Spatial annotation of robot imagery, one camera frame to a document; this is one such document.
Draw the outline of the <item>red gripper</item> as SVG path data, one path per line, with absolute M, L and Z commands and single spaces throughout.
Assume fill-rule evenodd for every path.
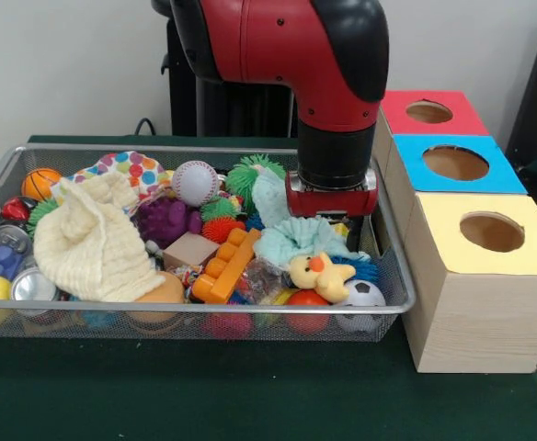
M 297 172 L 287 173 L 285 188 L 289 212 L 294 217 L 352 217 L 349 219 L 349 250 L 360 250 L 364 224 L 362 216 L 370 215 L 378 200 L 378 179 L 373 169 L 368 169 L 361 185 L 352 189 L 322 190 L 309 187 Z

